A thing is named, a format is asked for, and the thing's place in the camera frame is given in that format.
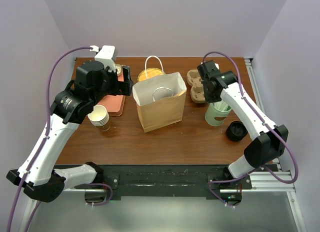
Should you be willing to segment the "brown paper bag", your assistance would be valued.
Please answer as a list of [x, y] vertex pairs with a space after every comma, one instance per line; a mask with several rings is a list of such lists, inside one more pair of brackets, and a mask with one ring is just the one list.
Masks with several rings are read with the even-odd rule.
[[144, 64], [145, 80], [133, 85], [138, 118], [145, 133], [182, 121], [187, 87], [179, 72], [150, 77], [147, 72], [148, 56]]

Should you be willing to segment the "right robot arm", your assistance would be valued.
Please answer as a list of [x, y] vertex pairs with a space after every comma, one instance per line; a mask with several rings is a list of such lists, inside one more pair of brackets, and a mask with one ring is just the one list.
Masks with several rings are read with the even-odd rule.
[[223, 175], [224, 185], [235, 188], [242, 176], [283, 155], [285, 151], [283, 142], [286, 142], [289, 132], [284, 125], [277, 126], [266, 117], [247, 95], [233, 72], [221, 73], [219, 70], [211, 70], [200, 71], [199, 74], [205, 100], [226, 102], [236, 113], [251, 138], [251, 143], [245, 148], [243, 155], [231, 163], [227, 167], [228, 173]]

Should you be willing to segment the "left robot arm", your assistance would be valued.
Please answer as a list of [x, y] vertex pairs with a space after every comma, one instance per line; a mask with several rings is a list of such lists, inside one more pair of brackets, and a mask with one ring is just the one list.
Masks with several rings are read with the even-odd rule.
[[123, 81], [118, 80], [115, 69], [102, 62], [85, 61], [77, 67], [75, 79], [56, 95], [49, 110], [50, 121], [35, 148], [20, 168], [6, 176], [14, 185], [21, 184], [29, 198], [51, 202], [65, 189], [82, 184], [98, 188], [103, 184], [104, 170], [93, 162], [68, 169], [54, 166], [71, 135], [102, 98], [132, 94], [130, 67], [121, 68]]

